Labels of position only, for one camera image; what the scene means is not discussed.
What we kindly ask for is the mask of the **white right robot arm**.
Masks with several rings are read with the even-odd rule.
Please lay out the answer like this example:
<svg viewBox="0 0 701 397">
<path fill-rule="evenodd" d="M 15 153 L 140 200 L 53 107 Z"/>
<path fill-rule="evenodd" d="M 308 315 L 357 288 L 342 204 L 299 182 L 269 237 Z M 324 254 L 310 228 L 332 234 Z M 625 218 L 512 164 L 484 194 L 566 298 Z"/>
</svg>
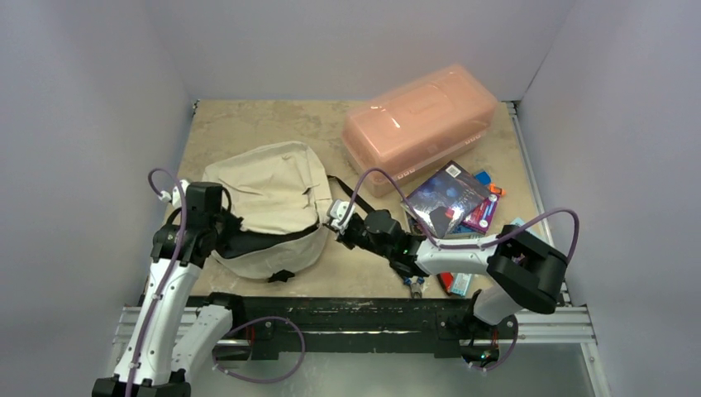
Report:
<svg viewBox="0 0 701 397">
<path fill-rule="evenodd" d="M 383 257 L 406 278 L 440 273 L 490 277 L 492 286 L 472 298 L 472 309 L 464 315 L 466 330 L 476 337 L 522 309 L 554 313 L 570 262 L 525 226 L 507 225 L 498 234 L 477 239 L 431 241 L 404 231 L 386 210 L 365 218 L 350 216 L 336 239 L 350 249 Z"/>
</svg>

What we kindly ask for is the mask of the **beige canvas backpack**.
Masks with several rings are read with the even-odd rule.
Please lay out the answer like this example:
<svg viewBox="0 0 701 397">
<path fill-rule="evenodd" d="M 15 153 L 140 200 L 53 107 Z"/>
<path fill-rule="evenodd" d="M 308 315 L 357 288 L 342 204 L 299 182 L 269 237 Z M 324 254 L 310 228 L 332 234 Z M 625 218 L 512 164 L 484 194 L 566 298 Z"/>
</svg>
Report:
<svg viewBox="0 0 701 397">
<path fill-rule="evenodd" d="M 240 277 L 269 282 L 295 276 L 320 258 L 334 202 L 330 183 L 353 193 L 301 141 L 216 161 L 205 167 L 203 180 L 221 184 L 231 198 L 215 261 Z"/>
</svg>

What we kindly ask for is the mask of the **dark blue shiny book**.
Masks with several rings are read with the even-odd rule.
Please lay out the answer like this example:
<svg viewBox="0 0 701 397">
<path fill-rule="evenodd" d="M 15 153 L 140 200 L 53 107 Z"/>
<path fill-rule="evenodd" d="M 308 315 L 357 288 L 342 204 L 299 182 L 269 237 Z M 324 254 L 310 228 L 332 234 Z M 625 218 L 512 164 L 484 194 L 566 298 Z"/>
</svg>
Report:
<svg viewBox="0 0 701 397">
<path fill-rule="evenodd" d="M 400 205 L 416 221 L 423 221 L 435 238 L 445 238 L 489 198 L 488 188 L 451 160 L 408 196 Z"/>
</svg>

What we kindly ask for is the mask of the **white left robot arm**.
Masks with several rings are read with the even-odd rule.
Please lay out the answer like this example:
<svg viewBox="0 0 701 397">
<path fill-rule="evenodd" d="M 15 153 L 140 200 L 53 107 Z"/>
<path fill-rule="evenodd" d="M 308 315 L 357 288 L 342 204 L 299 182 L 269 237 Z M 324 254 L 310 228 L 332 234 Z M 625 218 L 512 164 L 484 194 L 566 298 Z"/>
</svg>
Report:
<svg viewBox="0 0 701 397">
<path fill-rule="evenodd" d="M 150 277 L 131 339 L 113 375 L 95 381 L 94 396 L 189 396 L 192 369 L 203 361 L 217 337 L 239 337 L 246 316 L 225 304 L 204 309 L 177 341 L 186 303 L 206 259 L 220 243 L 231 195 L 219 183 L 193 182 L 173 194 L 176 209 L 155 233 Z"/>
</svg>

